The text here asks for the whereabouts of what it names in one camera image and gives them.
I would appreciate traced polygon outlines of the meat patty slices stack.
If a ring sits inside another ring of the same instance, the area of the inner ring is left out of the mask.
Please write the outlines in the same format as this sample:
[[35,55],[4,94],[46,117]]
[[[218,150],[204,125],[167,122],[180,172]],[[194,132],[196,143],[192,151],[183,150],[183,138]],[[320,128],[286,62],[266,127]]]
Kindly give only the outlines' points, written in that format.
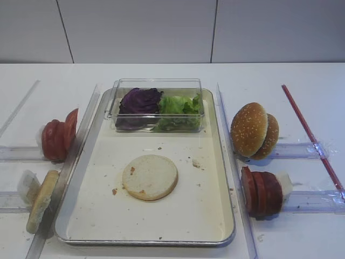
[[252,172],[241,168],[241,183],[249,216],[266,217],[280,212],[283,202],[282,186],[270,172]]

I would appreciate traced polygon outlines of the clear holder lower left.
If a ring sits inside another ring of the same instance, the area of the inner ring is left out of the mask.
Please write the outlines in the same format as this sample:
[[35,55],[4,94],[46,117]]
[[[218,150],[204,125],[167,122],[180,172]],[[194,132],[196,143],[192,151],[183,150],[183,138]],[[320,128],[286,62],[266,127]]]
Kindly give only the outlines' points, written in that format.
[[29,213],[30,209],[17,192],[1,192],[0,213]]

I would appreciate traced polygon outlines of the white foam block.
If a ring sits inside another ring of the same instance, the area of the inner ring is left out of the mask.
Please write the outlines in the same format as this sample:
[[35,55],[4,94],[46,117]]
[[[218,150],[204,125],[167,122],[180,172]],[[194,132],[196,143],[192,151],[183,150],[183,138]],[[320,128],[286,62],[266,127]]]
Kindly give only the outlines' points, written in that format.
[[290,180],[289,175],[286,172],[282,172],[282,173],[277,174],[276,178],[278,179],[278,181],[281,185],[282,200],[283,200],[283,202],[285,202],[293,190],[292,182]]
[[40,182],[35,173],[25,170],[18,182],[17,192],[27,205],[33,205],[40,189]]

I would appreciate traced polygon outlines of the sesame bun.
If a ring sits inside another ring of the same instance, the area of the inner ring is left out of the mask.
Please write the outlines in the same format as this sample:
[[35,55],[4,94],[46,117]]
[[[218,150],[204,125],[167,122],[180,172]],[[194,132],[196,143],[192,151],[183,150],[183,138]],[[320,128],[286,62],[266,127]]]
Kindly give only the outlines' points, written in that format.
[[268,128],[268,117],[259,103],[248,103],[233,117],[230,135],[234,151],[250,157],[263,145]]
[[267,114],[268,118],[268,128],[266,132],[266,137],[263,142],[263,145],[259,148],[259,150],[251,156],[252,159],[261,160],[266,158],[274,149],[278,137],[279,137],[279,124],[276,118],[271,115]]

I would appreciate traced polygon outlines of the tomato slices stack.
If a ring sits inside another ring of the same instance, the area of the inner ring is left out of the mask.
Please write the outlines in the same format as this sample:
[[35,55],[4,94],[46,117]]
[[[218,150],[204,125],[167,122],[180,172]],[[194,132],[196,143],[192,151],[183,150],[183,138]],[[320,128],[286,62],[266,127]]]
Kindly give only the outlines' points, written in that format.
[[76,136],[78,108],[71,111],[65,121],[53,119],[41,133],[42,151],[48,160],[64,161]]

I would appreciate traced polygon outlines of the green lettuce leaf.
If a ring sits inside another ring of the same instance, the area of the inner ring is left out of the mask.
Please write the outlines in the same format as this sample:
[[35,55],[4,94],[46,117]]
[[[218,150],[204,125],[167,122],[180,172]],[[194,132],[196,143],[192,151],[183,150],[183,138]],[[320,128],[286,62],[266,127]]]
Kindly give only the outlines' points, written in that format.
[[[159,102],[161,114],[198,114],[200,115],[200,94],[192,99],[186,96],[165,96]],[[162,118],[151,129],[154,132],[197,131],[201,119],[197,117]]]

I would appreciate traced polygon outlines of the white foam block right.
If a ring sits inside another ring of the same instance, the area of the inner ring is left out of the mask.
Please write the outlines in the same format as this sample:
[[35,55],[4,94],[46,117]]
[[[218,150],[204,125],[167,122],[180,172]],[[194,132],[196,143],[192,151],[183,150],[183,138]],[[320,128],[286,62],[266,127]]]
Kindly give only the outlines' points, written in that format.
[[289,175],[286,172],[282,172],[282,173],[277,174],[276,178],[278,179],[278,181],[281,185],[282,200],[283,200],[283,202],[285,202],[293,190],[292,182],[290,180]]

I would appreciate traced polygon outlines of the rear sesame bun top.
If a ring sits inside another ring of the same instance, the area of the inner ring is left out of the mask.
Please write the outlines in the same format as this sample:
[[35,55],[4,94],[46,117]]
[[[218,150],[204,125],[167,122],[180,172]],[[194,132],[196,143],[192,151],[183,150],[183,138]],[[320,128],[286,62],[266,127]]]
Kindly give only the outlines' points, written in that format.
[[276,118],[271,115],[267,114],[268,118],[268,128],[266,132],[266,137],[263,142],[263,145],[259,148],[259,150],[251,156],[252,159],[261,160],[266,158],[274,149],[278,137],[279,137],[279,124]]

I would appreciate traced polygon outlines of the metal baking tray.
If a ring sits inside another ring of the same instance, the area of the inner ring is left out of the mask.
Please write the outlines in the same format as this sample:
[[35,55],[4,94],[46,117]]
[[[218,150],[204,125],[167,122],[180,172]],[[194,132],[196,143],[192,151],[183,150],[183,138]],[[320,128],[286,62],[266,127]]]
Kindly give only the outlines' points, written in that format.
[[[203,90],[198,133],[117,132],[105,118],[103,94],[71,175],[54,231],[66,243],[101,246],[221,246],[235,223],[213,95]],[[128,194],[122,172],[135,158],[156,154],[178,169],[176,188],[156,201]],[[192,159],[201,164],[192,165]]]

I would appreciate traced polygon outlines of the clear holder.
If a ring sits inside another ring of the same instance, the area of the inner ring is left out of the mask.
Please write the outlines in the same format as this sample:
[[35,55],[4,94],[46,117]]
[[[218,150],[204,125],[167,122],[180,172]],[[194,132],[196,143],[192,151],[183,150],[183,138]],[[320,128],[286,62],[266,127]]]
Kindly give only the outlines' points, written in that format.
[[281,142],[274,147],[269,159],[320,159],[339,155],[333,144],[319,142]]
[[41,149],[37,146],[9,147],[1,146],[1,162],[43,162]]
[[281,211],[344,214],[344,191],[293,191],[283,203]]
[[30,209],[17,192],[1,192],[0,213],[29,213]]

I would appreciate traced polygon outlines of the clear plastic container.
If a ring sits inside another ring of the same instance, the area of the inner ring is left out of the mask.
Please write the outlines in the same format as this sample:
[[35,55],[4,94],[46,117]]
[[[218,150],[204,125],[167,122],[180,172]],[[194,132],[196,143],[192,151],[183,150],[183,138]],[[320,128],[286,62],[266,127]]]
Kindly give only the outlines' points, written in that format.
[[[140,88],[148,90],[150,88],[156,88],[158,91],[163,91],[161,99],[165,96],[186,96],[193,98],[197,94],[200,94],[201,111],[198,114],[119,114],[119,106],[122,98],[132,89]],[[146,131],[154,132],[151,129],[162,118],[182,118],[182,117],[197,117],[201,119],[200,127],[197,131],[168,131],[168,132],[199,132],[202,128],[202,121],[204,118],[204,104],[201,81],[195,78],[122,78],[116,81],[111,90],[109,97],[109,105],[105,111],[106,118],[112,121],[112,127],[118,132],[137,132]],[[144,119],[157,119],[155,124],[148,124],[142,129],[134,131],[120,130],[115,127],[116,120],[118,118],[144,118]]]

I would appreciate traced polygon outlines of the clear holder upper right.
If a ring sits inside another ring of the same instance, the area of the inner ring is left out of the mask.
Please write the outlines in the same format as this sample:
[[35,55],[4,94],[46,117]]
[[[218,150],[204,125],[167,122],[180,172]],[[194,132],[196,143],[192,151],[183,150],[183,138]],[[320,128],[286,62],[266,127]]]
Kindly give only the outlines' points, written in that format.
[[320,159],[339,155],[333,144],[319,142],[281,142],[274,147],[269,159]]

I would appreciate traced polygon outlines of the clear holder upper left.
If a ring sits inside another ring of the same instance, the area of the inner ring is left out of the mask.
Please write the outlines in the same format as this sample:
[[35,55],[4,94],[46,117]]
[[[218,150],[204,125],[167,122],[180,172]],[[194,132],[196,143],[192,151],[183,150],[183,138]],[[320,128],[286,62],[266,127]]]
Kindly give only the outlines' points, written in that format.
[[43,162],[41,149],[37,146],[9,147],[1,146],[1,162]]

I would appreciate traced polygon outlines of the clear rod far left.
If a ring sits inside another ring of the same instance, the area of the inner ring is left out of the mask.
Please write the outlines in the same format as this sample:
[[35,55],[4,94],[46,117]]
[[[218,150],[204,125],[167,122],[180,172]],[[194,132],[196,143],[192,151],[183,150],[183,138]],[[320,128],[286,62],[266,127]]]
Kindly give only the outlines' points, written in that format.
[[9,117],[7,118],[7,120],[4,122],[4,124],[1,127],[1,130],[0,130],[0,136],[1,137],[4,134],[4,132],[6,131],[6,129],[10,126],[10,124],[12,123],[12,121],[14,120],[14,118],[16,117],[18,112],[22,109],[22,107],[24,106],[26,101],[29,99],[31,94],[35,91],[35,89],[37,88],[39,83],[40,83],[40,80],[36,80],[33,83],[33,85],[29,88],[29,90],[27,91],[25,96],[22,98],[22,100],[18,103],[18,105],[15,107],[15,109],[11,112],[11,114],[9,115]]

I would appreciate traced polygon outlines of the bottom bun slice on tray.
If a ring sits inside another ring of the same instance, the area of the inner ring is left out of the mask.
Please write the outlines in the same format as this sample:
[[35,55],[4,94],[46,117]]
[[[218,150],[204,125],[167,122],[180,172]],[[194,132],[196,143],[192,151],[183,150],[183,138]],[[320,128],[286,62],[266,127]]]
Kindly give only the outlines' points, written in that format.
[[154,201],[170,194],[178,183],[178,169],[168,158],[143,155],[132,160],[123,170],[122,183],[133,197]]

